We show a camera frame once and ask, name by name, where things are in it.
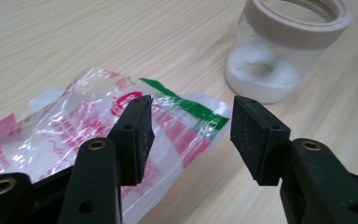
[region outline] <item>bolt hole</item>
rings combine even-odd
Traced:
[[[106,143],[104,141],[93,141],[89,143],[89,149],[91,150],[98,150],[101,148],[104,148],[106,146]]]
[[[125,129],[125,130],[131,130],[131,129],[132,129],[132,126],[130,126],[130,125],[124,125],[124,129]]]
[[[303,142],[302,146],[309,150],[319,151],[321,150],[321,146],[319,144],[313,143],[313,142]]]
[[[17,181],[13,177],[8,177],[0,180],[0,195],[13,189],[17,184]]]
[[[358,203],[354,202],[353,200],[348,199],[348,200],[343,201],[342,206],[344,206],[351,212],[358,214]]]
[[[88,200],[88,201],[83,202],[79,206],[78,211],[81,214],[88,214],[88,213],[91,213],[92,211],[94,211],[96,207],[97,207],[97,203],[94,200]]]

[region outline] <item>crumpled plastic packaging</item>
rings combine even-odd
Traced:
[[[156,138],[142,184],[121,188],[124,223],[138,222],[228,129],[230,105],[208,95],[178,96],[155,80],[91,68],[58,101],[0,135],[0,174],[26,173],[37,182],[73,165],[79,146],[106,137],[128,102],[142,95],[153,98]]]

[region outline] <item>green strip on bag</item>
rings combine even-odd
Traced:
[[[180,96],[176,95],[173,91],[170,91],[167,88],[165,88],[161,83],[159,83],[156,80],[147,79],[144,77],[140,79],[143,82],[145,82],[147,85],[171,97],[174,102],[179,104],[179,106],[181,106],[186,112],[188,112],[192,116],[207,121],[209,123],[209,126],[215,128],[216,130],[221,130],[228,122],[228,118],[215,114],[211,109],[197,102],[193,102],[181,98]]]

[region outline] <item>jar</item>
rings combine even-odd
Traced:
[[[351,22],[341,0],[288,1],[290,6],[276,7],[283,1],[247,0],[227,59],[231,89],[262,104],[280,102],[296,90]]]

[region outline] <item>wooden table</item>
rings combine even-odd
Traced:
[[[358,1],[353,22],[300,90],[267,108],[292,139],[330,146],[358,174]],[[99,66],[231,104],[224,67],[245,1],[0,1],[0,119]],[[279,188],[260,188],[226,138],[188,167],[141,223],[285,223]]]

